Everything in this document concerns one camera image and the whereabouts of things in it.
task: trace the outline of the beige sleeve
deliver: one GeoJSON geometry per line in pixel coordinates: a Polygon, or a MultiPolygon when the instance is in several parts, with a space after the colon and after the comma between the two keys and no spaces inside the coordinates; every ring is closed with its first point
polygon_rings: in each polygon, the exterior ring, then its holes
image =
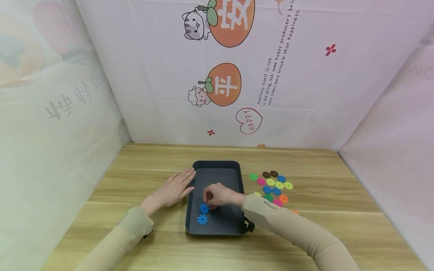
{"type": "Polygon", "coordinates": [[[242,209],[255,225],[304,250],[319,271],[360,271],[344,244],[312,221],[254,194],[246,196],[242,209]]]}
{"type": "Polygon", "coordinates": [[[117,226],[83,259],[75,271],[113,270],[121,258],[143,236],[151,233],[154,222],[139,207],[131,208],[117,226]]]}

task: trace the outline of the heart shape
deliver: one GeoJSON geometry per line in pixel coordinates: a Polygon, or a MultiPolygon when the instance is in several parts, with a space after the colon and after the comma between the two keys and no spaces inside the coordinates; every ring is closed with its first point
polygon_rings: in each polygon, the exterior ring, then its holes
{"type": "Polygon", "coordinates": [[[241,123],[240,132],[243,134],[253,134],[259,129],[262,123],[261,114],[249,107],[240,109],[235,115],[235,118],[241,123]]]}

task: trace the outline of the wooden table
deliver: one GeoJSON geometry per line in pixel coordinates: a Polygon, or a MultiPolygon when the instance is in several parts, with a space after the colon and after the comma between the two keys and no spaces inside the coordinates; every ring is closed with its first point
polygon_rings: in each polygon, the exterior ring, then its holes
{"type": "MultiPolygon", "coordinates": [[[[285,175],[294,189],[284,207],[340,238],[361,270],[426,270],[334,151],[148,144],[122,149],[42,270],[73,270],[126,211],[196,160],[238,161],[246,193],[261,190],[250,173],[285,175]]],[[[302,250],[260,228],[240,238],[191,237],[186,207],[154,214],[154,232],[116,270],[317,270],[302,250]]]]}

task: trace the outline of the red flower illustration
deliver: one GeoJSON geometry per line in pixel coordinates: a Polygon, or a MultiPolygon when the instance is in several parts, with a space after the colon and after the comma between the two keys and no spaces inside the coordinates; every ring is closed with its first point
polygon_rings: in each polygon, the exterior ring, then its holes
{"type": "Polygon", "coordinates": [[[336,44],[333,44],[332,46],[327,47],[327,48],[326,48],[327,53],[325,54],[325,56],[328,56],[328,55],[330,55],[331,53],[336,52],[335,46],[336,46],[336,44]]]}

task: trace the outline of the chinese character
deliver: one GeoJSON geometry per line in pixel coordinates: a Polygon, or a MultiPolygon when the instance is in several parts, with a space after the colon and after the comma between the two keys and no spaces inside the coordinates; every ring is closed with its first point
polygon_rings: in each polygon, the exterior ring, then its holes
{"type": "Polygon", "coordinates": [[[92,78],[90,78],[90,82],[93,84],[95,89],[99,89],[99,83],[98,83],[98,80],[96,79],[95,75],[92,75],[92,78]]]}
{"type": "Polygon", "coordinates": [[[61,118],[60,113],[57,110],[59,107],[56,106],[52,101],[50,102],[50,106],[51,106],[51,110],[48,107],[45,108],[45,110],[47,110],[47,112],[51,115],[51,117],[49,118],[56,118],[59,120],[61,118]]]}
{"type": "Polygon", "coordinates": [[[80,80],[80,81],[81,81],[81,84],[83,86],[82,91],[84,94],[86,94],[86,97],[89,97],[89,101],[90,101],[90,99],[92,98],[92,97],[90,97],[90,95],[92,95],[92,92],[90,92],[89,86],[85,82],[83,82],[83,80],[80,80]]]}
{"type": "Polygon", "coordinates": [[[216,91],[215,91],[216,95],[219,92],[220,94],[224,94],[226,92],[226,97],[228,97],[231,89],[238,89],[237,86],[230,85],[230,75],[226,77],[226,80],[224,80],[223,78],[219,79],[219,77],[216,76],[215,82],[216,82],[216,91]]]}
{"type": "Polygon", "coordinates": [[[251,0],[245,0],[242,5],[238,0],[222,0],[223,8],[217,11],[217,14],[221,16],[222,22],[221,28],[229,28],[233,30],[235,24],[241,25],[241,20],[244,22],[244,29],[247,30],[247,8],[250,5],[251,0]],[[232,12],[227,12],[227,3],[232,2],[232,12]],[[237,10],[240,11],[240,15],[237,17],[237,10]],[[230,25],[226,23],[226,17],[230,19],[230,25]]]}
{"type": "Polygon", "coordinates": [[[81,90],[78,87],[76,87],[76,91],[74,92],[74,94],[77,96],[79,101],[86,103],[86,99],[84,99],[84,96],[83,96],[83,92],[84,92],[83,87],[80,87],[80,88],[81,88],[81,90]]]}
{"type": "Polygon", "coordinates": [[[68,96],[64,96],[62,93],[60,94],[60,96],[62,97],[62,101],[58,102],[58,105],[55,105],[52,101],[50,102],[50,107],[51,109],[49,109],[48,107],[45,108],[45,110],[47,110],[47,112],[50,114],[49,118],[56,118],[56,119],[61,119],[62,117],[60,116],[61,114],[59,113],[58,108],[60,108],[61,110],[63,110],[63,112],[68,112],[68,117],[70,116],[70,114],[72,113],[72,109],[74,107],[71,106],[72,101],[68,96]]]}
{"type": "Polygon", "coordinates": [[[60,93],[60,96],[62,96],[63,103],[62,103],[62,101],[59,101],[59,107],[60,107],[60,109],[65,108],[65,110],[63,110],[63,112],[69,111],[68,112],[68,117],[69,117],[69,115],[72,113],[72,111],[70,111],[70,110],[73,109],[73,107],[71,106],[72,101],[68,96],[66,96],[66,97],[63,96],[62,93],[60,93]]]}

